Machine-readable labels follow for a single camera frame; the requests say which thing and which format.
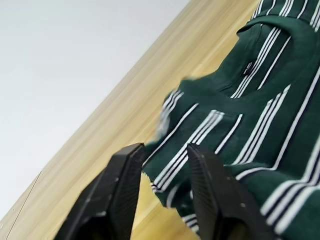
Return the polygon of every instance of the green striped shirt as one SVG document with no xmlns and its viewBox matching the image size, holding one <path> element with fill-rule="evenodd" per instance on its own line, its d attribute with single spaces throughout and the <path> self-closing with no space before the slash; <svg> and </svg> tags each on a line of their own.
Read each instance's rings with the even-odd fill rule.
<svg viewBox="0 0 320 240">
<path fill-rule="evenodd" d="M 218 70 L 164 101 L 143 172 L 198 232 L 187 144 L 211 149 L 274 232 L 320 239 L 320 0 L 262 0 Z"/>
</svg>

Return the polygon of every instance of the white background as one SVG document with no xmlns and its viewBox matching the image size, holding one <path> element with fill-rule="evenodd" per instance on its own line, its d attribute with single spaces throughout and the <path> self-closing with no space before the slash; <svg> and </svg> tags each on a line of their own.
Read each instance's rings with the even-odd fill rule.
<svg viewBox="0 0 320 240">
<path fill-rule="evenodd" d="M 0 0 L 0 219 L 188 2 Z"/>
</svg>

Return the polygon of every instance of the fabric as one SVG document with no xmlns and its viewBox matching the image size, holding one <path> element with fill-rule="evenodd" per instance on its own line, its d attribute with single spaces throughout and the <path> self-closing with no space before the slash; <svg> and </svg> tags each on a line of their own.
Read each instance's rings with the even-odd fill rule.
<svg viewBox="0 0 320 240">
<path fill-rule="evenodd" d="M 219 156 L 282 239 L 320 239 L 319 27 L 318 0 L 262 0 L 219 69 L 165 99 L 143 172 L 194 232 L 188 143 Z"/>
</svg>

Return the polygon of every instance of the wooden surface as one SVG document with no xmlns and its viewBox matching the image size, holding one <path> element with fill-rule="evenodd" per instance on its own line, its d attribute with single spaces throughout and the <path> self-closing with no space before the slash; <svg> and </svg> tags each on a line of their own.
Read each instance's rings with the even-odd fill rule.
<svg viewBox="0 0 320 240">
<path fill-rule="evenodd" d="M 0 240 L 52 239 L 81 190 L 123 146 L 151 139 L 166 94 L 185 76 L 217 69 L 257 0 L 191 0 L 0 221 Z M 193 240 L 145 176 L 133 240 Z"/>
</svg>

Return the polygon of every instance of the white stripe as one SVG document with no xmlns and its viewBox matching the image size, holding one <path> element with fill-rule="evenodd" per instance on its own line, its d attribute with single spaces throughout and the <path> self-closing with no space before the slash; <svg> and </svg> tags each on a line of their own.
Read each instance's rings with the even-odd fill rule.
<svg viewBox="0 0 320 240">
<path fill-rule="evenodd" d="M 304 4 L 303 4 L 303 7 L 301 9 L 301 12 L 299 13 L 297 19 L 299 19 L 301 17 L 301 15 L 304 13 L 305 9 L 306 9 L 306 6 L 307 6 L 307 3 L 308 3 L 308 0 L 305 0 L 304 1 Z"/>
<path fill-rule="evenodd" d="M 261 65 L 264 63 L 268 53 L 270 52 L 272 46 L 274 45 L 276 39 L 278 38 L 279 34 L 281 32 L 281 29 L 277 29 L 276 34 L 274 36 L 274 38 L 272 39 L 272 41 L 270 42 L 267 50 L 265 51 L 265 55 L 263 56 L 260 64 L 257 66 L 257 68 L 252 72 L 250 78 L 248 79 L 248 81 L 245 83 L 244 87 L 242 88 L 242 90 L 239 92 L 239 94 L 236 96 L 237 98 L 240 98 L 242 96 L 242 94 L 245 92 L 246 88 L 248 87 L 249 83 L 251 82 L 252 78 L 256 75 L 256 73 L 258 72 L 258 70 L 260 69 Z"/>
<path fill-rule="evenodd" d="M 256 69 L 258 63 L 259 63 L 260 60 L 261 60 L 261 57 L 263 56 L 263 54 L 264 54 L 264 52 L 265 52 L 265 49 L 267 49 L 267 46 L 269 45 L 270 39 L 273 38 L 276 30 L 277 30 L 277 28 L 274 27 L 274 28 L 270 31 L 270 33 L 268 34 L 268 37 L 267 37 L 266 40 L 264 41 L 264 43 L 263 43 L 263 45 L 262 45 L 262 48 L 261 48 L 261 50 L 260 50 L 260 52 L 259 52 L 259 54 L 258 54 L 258 57 L 257 57 L 254 65 L 253 65 L 253 70 Z M 235 97 L 238 95 L 239 91 L 242 89 L 242 87 L 244 86 L 244 84 L 246 83 L 247 79 L 251 76 L 252 73 L 253 73 L 253 71 L 252 71 L 249 75 L 246 75 L 246 76 L 243 78 L 243 80 L 242 80 L 242 82 L 240 83 L 240 85 L 238 86 L 237 90 L 233 93 L 233 95 L 232 95 L 230 98 L 233 99 L 233 98 L 235 98 Z"/>
<path fill-rule="evenodd" d="M 187 216 L 183 216 L 183 217 L 182 217 L 182 220 L 183 220 L 184 222 L 187 222 L 188 220 L 193 219 L 193 218 L 195 218 L 195 217 L 196 217 L 196 214 L 193 213 L 193 214 L 190 214 L 190 215 L 187 215 Z"/>
<path fill-rule="evenodd" d="M 257 12 L 258 15 L 261 13 L 261 8 L 262 8 L 263 4 L 264 4 L 264 0 L 261 0 L 259 7 L 258 7 L 258 12 Z"/>
<path fill-rule="evenodd" d="M 171 138 L 171 136 L 177 131 L 177 129 L 179 128 L 179 126 L 184 122 L 184 120 L 193 112 L 193 110 L 195 110 L 195 108 L 198 106 L 199 104 L 196 103 L 194 104 L 180 119 L 180 121 L 178 122 L 178 124 L 174 127 L 174 129 L 166 136 L 166 138 L 163 140 L 163 142 L 150 154 L 150 156 L 143 162 L 144 166 L 150 158 L 153 157 L 153 155 Z"/>
<path fill-rule="evenodd" d="M 191 230 L 192 230 L 192 232 L 196 233 L 199 231 L 199 226 L 195 225 L 195 226 L 191 227 Z"/>
<path fill-rule="evenodd" d="M 318 32 L 319 28 L 320 28 L 320 18 L 318 19 L 318 22 L 317 22 L 314 30 L 315 30 L 316 32 Z"/>
<path fill-rule="evenodd" d="M 251 20 L 254 19 L 254 18 L 257 16 L 258 8 L 259 8 L 259 5 L 258 5 L 258 7 L 255 9 L 255 11 L 254 11 L 254 13 L 253 13 L 253 15 L 252 15 L 252 17 L 251 17 Z"/>
<path fill-rule="evenodd" d="M 175 109 L 178 100 L 183 96 L 183 92 L 180 94 L 175 94 L 172 98 L 172 102 L 165 107 L 165 109 L 161 112 L 160 120 L 157 126 L 157 134 L 158 138 L 163 137 L 169 128 L 169 115 Z"/>
<path fill-rule="evenodd" d="M 274 204 L 278 201 L 278 199 L 282 196 L 282 194 L 293 184 L 299 183 L 299 182 L 306 182 L 309 179 L 309 176 L 312 173 L 312 170 L 315 166 L 316 160 L 317 160 L 317 155 L 319 152 L 320 148 L 320 137 L 318 138 L 315 147 L 313 148 L 313 151 L 311 153 L 310 159 L 307 163 L 305 172 L 303 174 L 303 177 L 300 180 L 288 180 L 283 183 L 281 183 L 274 191 L 273 193 L 269 196 L 269 198 L 265 201 L 261 208 L 261 213 L 263 215 L 266 215 L 271 209 Z"/>
<path fill-rule="evenodd" d="M 283 5 L 280 13 L 279 13 L 279 16 L 283 16 L 283 13 L 286 11 L 286 9 L 288 8 L 288 5 L 289 5 L 289 1 L 290 0 L 285 0 L 285 4 Z"/>
<path fill-rule="evenodd" d="M 259 52 L 257 61 L 254 63 L 253 66 L 253 71 L 250 73 L 249 76 L 247 76 L 246 79 L 243 79 L 241 86 L 239 86 L 239 88 L 237 89 L 237 93 L 234 93 L 232 97 L 234 98 L 239 98 L 243 92 L 245 91 L 245 89 L 247 88 L 248 84 L 250 83 L 250 81 L 252 80 L 252 78 L 255 76 L 255 74 L 257 73 L 257 71 L 259 70 L 260 66 L 262 65 L 263 61 L 266 59 L 267 54 L 270 51 L 271 46 L 274 44 L 274 37 L 276 35 L 279 35 L 280 33 L 280 29 L 274 27 L 271 32 L 269 33 L 266 41 L 264 42 L 261 51 Z"/>
<path fill-rule="evenodd" d="M 319 9 L 320 9 L 320 0 L 318 1 L 318 4 L 316 5 L 316 8 L 314 10 L 314 13 L 313 13 L 311 21 L 310 21 L 310 26 L 312 26 L 313 28 L 316 26 L 317 21 L 318 21 L 316 19 L 318 19 L 318 17 L 319 17 L 319 13 L 320 13 Z"/>
<path fill-rule="evenodd" d="M 197 219 L 194 219 L 194 220 L 188 221 L 188 222 L 186 223 L 186 225 L 187 225 L 188 227 L 190 227 L 191 225 L 196 224 L 196 223 L 198 223 L 198 220 L 197 220 Z"/>
<path fill-rule="evenodd" d="M 275 5 L 276 5 L 276 0 L 273 0 L 273 3 L 272 3 L 271 8 L 266 12 L 266 15 L 267 15 L 267 16 L 269 15 L 270 11 L 271 11 L 272 9 L 274 9 Z"/>
<path fill-rule="evenodd" d="M 281 95 L 281 93 L 279 93 L 279 94 L 276 96 L 275 100 L 272 102 L 272 104 L 271 104 L 271 106 L 270 106 L 267 114 L 265 115 L 265 117 L 264 117 L 261 125 L 260 125 L 259 128 L 258 128 L 258 131 L 256 132 L 256 134 L 255 134 L 255 136 L 254 136 L 253 141 L 252 141 L 251 144 L 250 144 L 250 147 L 249 147 L 248 150 L 246 151 L 246 154 L 244 155 L 244 157 L 242 158 L 242 160 L 239 162 L 240 164 L 249 163 L 248 158 L 250 157 L 253 149 L 256 147 L 256 143 L 257 143 L 257 141 L 260 139 L 260 137 L 261 137 L 261 132 L 264 130 L 265 125 L 267 124 L 267 121 L 268 121 L 270 115 L 271 115 L 272 112 L 275 110 L 275 106 L 276 106 L 276 104 L 277 104 L 277 102 L 278 102 L 278 99 L 279 99 L 280 95 Z"/>
<path fill-rule="evenodd" d="M 260 149 L 260 146 L 261 146 L 262 142 L 264 141 L 264 139 L 265 139 L 265 137 L 267 135 L 267 132 L 268 132 L 268 130 L 270 128 L 270 125 L 271 125 L 273 119 L 275 118 L 279 108 L 281 107 L 281 105 L 282 105 L 282 103 L 283 103 L 283 101 L 284 101 L 284 99 L 285 99 L 285 97 L 287 95 L 287 92 L 289 91 L 289 88 L 290 88 L 290 85 L 287 86 L 285 88 L 285 90 L 283 91 L 283 94 L 281 95 L 279 101 L 277 102 L 277 104 L 275 106 L 275 109 L 273 110 L 271 116 L 267 120 L 267 123 L 266 123 L 266 125 L 265 125 L 265 127 L 263 129 L 263 132 L 262 132 L 261 136 L 259 137 L 258 142 L 256 143 L 255 148 L 253 149 L 253 151 L 252 151 L 252 153 L 250 155 L 250 158 L 247 160 L 247 163 L 251 163 L 255 159 L 255 157 L 257 155 L 257 152 Z"/>
<path fill-rule="evenodd" d="M 289 0 L 290 1 L 290 4 L 288 5 L 288 8 L 286 10 L 286 12 L 283 13 L 283 15 L 285 17 L 287 17 L 292 9 L 292 6 L 294 5 L 294 0 Z"/>
<path fill-rule="evenodd" d="M 168 109 L 168 112 L 167 112 L 168 115 L 173 111 L 173 109 L 175 109 L 178 100 L 183 96 L 183 94 L 184 94 L 184 93 L 181 92 L 178 96 L 176 96 L 176 98 L 175 98 L 174 101 L 173 101 L 173 105 L 170 106 L 169 109 Z"/>
<path fill-rule="evenodd" d="M 176 97 L 180 94 L 180 91 L 173 91 L 170 96 L 168 97 L 168 99 L 164 102 L 163 106 L 162 106 L 162 112 L 161 112 L 161 118 L 163 118 L 163 116 L 167 115 L 167 113 L 170 111 L 170 108 L 172 107 L 173 104 L 177 104 L 175 103 Z"/>
<path fill-rule="evenodd" d="M 192 140 L 197 136 L 197 134 L 204 128 L 208 122 L 211 120 L 213 116 L 215 116 L 216 110 L 211 111 L 208 116 L 204 119 L 204 121 L 197 127 L 197 129 L 191 134 L 188 140 L 184 143 L 184 145 L 180 148 L 180 150 L 176 153 L 176 155 L 170 160 L 170 162 L 164 167 L 164 169 L 159 173 L 159 175 L 153 181 L 154 184 L 158 185 L 159 182 L 164 178 L 166 172 L 170 170 L 170 168 L 177 162 L 177 160 L 183 155 L 184 152 L 187 152 L 187 145 L 192 142 Z"/>
<path fill-rule="evenodd" d="M 292 222 L 292 220 L 295 218 L 295 216 L 298 214 L 298 212 L 303 207 L 308 198 L 311 196 L 311 194 L 313 194 L 314 191 L 319 189 L 319 185 L 305 188 L 299 195 L 299 197 L 294 201 L 294 204 L 292 204 L 285 212 L 281 221 L 279 221 L 279 223 L 276 225 L 275 231 L 277 233 L 283 233 L 287 229 L 289 224 Z"/>
<path fill-rule="evenodd" d="M 285 41 L 284 45 L 282 46 L 281 50 L 279 51 L 278 55 L 275 57 L 272 65 L 270 66 L 269 70 L 267 71 L 267 73 L 265 74 L 262 82 L 260 83 L 258 90 L 262 88 L 262 86 L 265 84 L 265 81 L 267 80 L 269 74 L 271 73 L 271 70 L 274 68 L 276 62 L 278 61 L 278 58 L 280 57 L 280 55 L 282 54 L 282 52 L 284 51 L 285 47 L 287 46 L 289 40 L 291 39 L 291 36 Z"/>
<path fill-rule="evenodd" d="M 210 128 L 210 125 L 212 125 L 218 118 L 218 115 L 216 114 L 216 110 L 211 111 L 211 113 L 208 115 L 209 117 L 209 121 L 205 124 L 204 127 L 199 127 L 199 129 L 201 129 L 201 131 L 197 131 L 197 134 L 195 137 L 193 138 L 189 138 L 188 141 L 185 143 L 184 147 L 184 151 L 183 154 L 180 155 L 180 157 L 178 158 L 178 160 L 174 161 L 174 164 L 170 167 L 169 171 L 162 177 L 162 179 L 160 180 L 159 183 L 157 183 L 158 188 L 162 191 L 163 188 L 162 186 L 166 183 L 166 181 L 168 179 L 170 179 L 172 172 L 176 172 L 177 169 L 181 169 L 181 163 L 184 161 L 184 159 L 188 158 L 188 151 L 187 151 L 187 145 L 189 143 L 197 143 L 198 139 L 204 135 L 204 131 L 207 131 Z"/>
<path fill-rule="evenodd" d="M 218 118 L 212 123 L 212 125 L 207 129 L 207 131 L 205 131 L 205 133 L 200 137 L 200 139 L 195 144 L 200 145 L 200 143 L 211 132 L 211 130 L 223 119 L 223 117 L 224 117 L 223 114 L 219 114 Z M 168 188 L 168 186 L 170 185 L 174 177 L 180 172 L 181 168 L 186 164 L 187 161 L 188 161 L 188 155 L 183 159 L 180 165 L 174 170 L 174 172 L 170 175 L 168 180 L 163 184 L 163 186 L 161 187 L 162 191 L 165 191 Z"/>
<path fill-rule="evenodd" d="M 214 154 L 218 154 L 221 149 L 224 147 L 224 145 L 226 144 L 226 142 L 229 140 L 229 138 L 231 137 L 231 135 L 234 133 L 234 131 L 237 129 L 241 118 L 242 118 L 243 114 L 240 114 L 235 122 L 235 124 L 233 125 L 233 127 L 231 128 L 231 130 L 229 131 L 229 133 L 225 136 L 225 138 L 222 140 L 222 142 L 219 144 L 219 146 L 216 148 L 216 150 L 214 151 Z"/>
<path fill-rule="evenodd" d="M 177 91 L 172 91 L 170 96 L 167 98 L 167 100 L 164 101 L 163 106 L 162 106 L 162 111 L 167 109 L 168 104 L 171 102 L 171 100 L 175 94 L 177 94 Z"/>
<path fill-rule="evenodd" d="M 309 88 L 309 90 L 308 90 L 308 92 L 307 92 L 307 94 L 306 94 L 306 96 L 305 96 L 305 98 L 303 100 L 303 103 L 302 103 L 302 105 L 301 105 L 301 107 L 299 109 L 299 112 L 297 113 L 297 115 L 295 116 L 295 118 L 293 120 L 293 123 L 292 123 L 292 125 L 291 125 L 291 127 L 289 129 L 289 132 L 288 132 L 288 134 L 287 134 L 287 136 L 286 136 L 286 138 L 285 138 L 285 140 L 283 142 L 283 145 L 281 147 L 281 150 L 280 150 L 280 152 L 278 154 L 278 157 L 277 157 L 273 167 L 271 167 L 271 168 L 269 168 L 269 167 L 256 167 L 256 168 L 252 168 L 252 169 L 249 169 L 249 170 L 245 170 L 245 171 L 243 171 L 242 173 L 240 173 L 239 175 L 236 176 L 237 180 L 240 180 L 244 176 L 246 176 L 248 174 L 251 174 L 251 173 L 254 173 L 254 172 L 257 172 L 257 171 L 260 171 L 260 170 L 274 171 L 274 170 L 276 170 L 278 168 L 278 166 L 280 164 L 280 161 L 281 161 L 281 159 L 282 159 L 282 157 L 283 157 L 283 155 L 284 155 L 284 153 L 285 153 L 285 151 L 287 149 L 289 141 L 290 141 L 290 139 L 291 139 L 296 127 L 297 127 L 297 124 L 298 124 L 302 114 L 304 113 L 304 111 L 306 109 L 306 106 L 307 106 L 307 104 L 308 104 L 308 102 L 310 100 L 310 97 L 313 94 L 313 91 L 314 91 L 314 89 L 316 87 L 316 84 L 317 84 L 317 82 L 319 80 L 319 76 L 320 76 L 320 67 L 318 68 L 318 70 L 317 70 L 317 72 L 315 74 L 315 77 L 314 77 L 314 79 L 313 79 L 313 81 L 311 83 L 311 86 L 310 86 L 310 88 Z M 266 208 L 269 211 L 269 209 L 272 206 L 265 206 L 265 204 L 262 207 Z"/>
<path fill-rule="evenodd" d="M 238 164 L 242 160 L 242 158 L 245 155 L 248 147 L 250 146 L 250 143 L 253 141 L 256 132 L 258 131 L 259 125 L 261 124 L 261 122 L 263 121 L 265 115 L 267 114 L 272 102 L 273 102 L 273 99 L 268 101 L 268 103 L 264 107 L 264 109 L 263 109 L 263 111 L 262 111 L 262 113 L 261 113 L 261 115 L 260 115 L 260 117 L 259 117 L 259 119 L 258 119 L 258 121 L 257 121 L 257 123 L 256 123 L 256 125 L 255 125 L 255 127 L 253 129 L 253 131 L 251 132 L 251 135 L 250 135 L 249 139 L 246 141 L 244 147 L 242 148 L 241 152 L 239 153 L 239 155 L 235 159 L 235 161 L 232 163 L 232 165 Z"/>
<path fill-rule="evenodd" d="M 180 187 L 180 184 L 175 185 L 169 192 L 168 197 L 166 198 L 166 207 L 171 208 L 172 201 L 174 200 L 174 197 Z"/>
<path fill-rule="evenodd" d="M 281 195 L 292 185 L 296 184 L 294 187 L 292 187 L 285 195 L 283 199 L 278 203 L 276 208 L 273 210 L 272 214 L 267 218 L 268 224 L 273 224 L 279 217 L 279 215 L 282 213 L 282 211 L 287 207 L 288 203 L 292 200 L 292 198 L 295 196 L 295 194 L 306 186 L 314 186 L 317 183 L 318 177 L 320 175 L 320 162 L 317 163 L 317 156 L 320 151 L 320 136 L 318 137 L 315 147 L 313 148 L 313 151 L 311 153 L 311 156 L 309 158 L 307 167 L 305 169 L 305 172 L 303 174 L 303 177 L 299 180 L 288 180 L 283 182 L 276 191 L 273 192 L 273 194 L 270 196 L 269 205 L 274 205 L 278 199 L 281 197 Z M 312 175 L 312 171 L 315 168 L 314 174 L 312 176 L 312 179 L 310 179 Z"/>
</svg>

